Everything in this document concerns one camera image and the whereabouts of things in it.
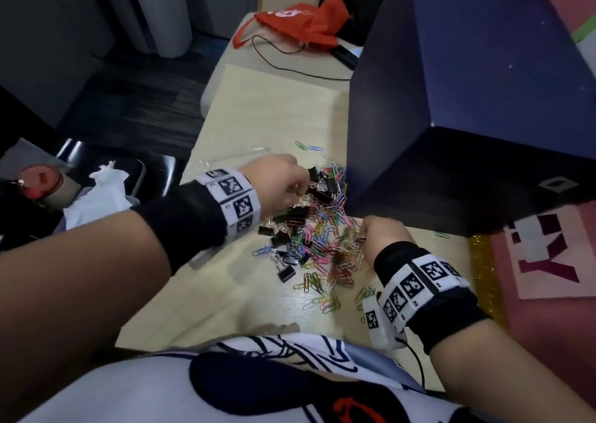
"qr code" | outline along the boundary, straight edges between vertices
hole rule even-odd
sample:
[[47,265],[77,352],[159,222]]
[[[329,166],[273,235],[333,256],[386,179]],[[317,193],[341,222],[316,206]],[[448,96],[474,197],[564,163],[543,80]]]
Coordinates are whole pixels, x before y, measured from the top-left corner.
[[227,196],[230,196],[238,191],[242,191],[243,189],[235,177],[226,178],[218,183]]
[[387,318],[390,322],[395,321],[395,317],[398,315],[398,312],[395,311],[395,308],[393,308],[389,299],[387,299],[387,302],[385,302],[385,305],[383,306],[383,311],[387,315]]
[[461,275],[459,275],[458,271],[456,271],[455,268],[453,266],[451,266],[449,263],[447,263],[446,261],[441,261],[441,264],[445,267],[445,269],[447,269],[447,271],[451,272],[451,274],[453,274],[454,276],[461,277]]
[[408,274],[408,276],[406,276],[404,280],[399,282],[399,284],[402,286],[402,288],[404,289],[404,291],[410,299],[415,298],[419,292],[424,290],[424,285],[418,280],[418,277],[416,277],[413,273]]
[[423,264],[420,266],[420,269],[426,272],[426,275],[435,281],[448,276],[448,274],[439,266],[439,263],[436,261]]
[[247,216],[244,219],[238,221],[236,232],[240,233],[242,230],[246,230],[253,224],[253,217]]
[[242,216],[246,216],[253,212],[253,204],[250,202],[250,197],[245,195],[241,199],[234,202],[234,209],[236,210],[236,216],[240,219]]
[[367,317],[367,324],[368,324],[369,329],[378,328],[377,314],[375,313],[374,310],[372,310],[371,312],[365,313],[364,316]]
[[211,178],[219,178],[223,177],[224,175],[228,175],[228,173],[223,169],[210,170],[209,172],[205,172],[205,174]]
[[402,293],[397,286],[389,295],[389,300],[391,300],[393,306],[398,309],[398,312],[401,312],[402,308],[408,303],[408,301],[406,301],[406,296],[404,296],[404,293]]

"crumpled tissue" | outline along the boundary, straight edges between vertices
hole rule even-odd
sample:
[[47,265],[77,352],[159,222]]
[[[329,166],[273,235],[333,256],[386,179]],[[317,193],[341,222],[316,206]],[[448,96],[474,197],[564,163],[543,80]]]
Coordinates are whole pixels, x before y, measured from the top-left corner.
[[89,175],[95,180],[95,186],[84,196],[64,209],[66,230],[93,222],[110,214],[129,209],[132,204],[126,199],[124,180],[128,173],[114,169],[114,161],[101,165],[97,172]]

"black wristband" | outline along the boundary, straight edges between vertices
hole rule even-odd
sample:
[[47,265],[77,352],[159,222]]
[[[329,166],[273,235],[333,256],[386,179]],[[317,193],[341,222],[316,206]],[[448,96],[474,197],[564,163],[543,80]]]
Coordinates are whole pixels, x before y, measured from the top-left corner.
[[[386,286],[402,266],[428,253],[428,250],[409,241],[394,242],[377,255],[373,268]],[[428,354],[448,336],[490,318],[477,306],[477,302],[468,288],[457,287],[440,292],[419,308],[406,326],[420,337],[424,352]]]
[[199,251],[224,243],[227,224],[222,209],[197,181],[132,210],[155,233],[168,255],[172,275]]

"person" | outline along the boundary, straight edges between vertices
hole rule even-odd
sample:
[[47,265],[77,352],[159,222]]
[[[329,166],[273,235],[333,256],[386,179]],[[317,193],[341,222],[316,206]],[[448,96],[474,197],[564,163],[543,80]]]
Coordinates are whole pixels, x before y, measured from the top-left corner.
[[[261,216],[295,204],[308,186],[309,174],[293,156],[263,156],[0,255],[2,405],[108,339],[198,251],[231,242]],[[362,234],[365,259],[385,286],[428,254],[392,219],[368,216]],[[451,291],[434,295],[408,326],[452,402],[428,396],[383,354],[298,332],[112,363],[23,422],[596,421],[471,292]]]

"trash bin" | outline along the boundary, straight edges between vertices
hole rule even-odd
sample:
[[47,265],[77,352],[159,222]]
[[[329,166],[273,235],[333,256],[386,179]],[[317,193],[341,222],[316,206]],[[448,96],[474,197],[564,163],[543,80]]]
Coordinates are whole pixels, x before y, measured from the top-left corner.
[[186,0],[110,0],[133,46],[163,58],[183,55],[192,41]]

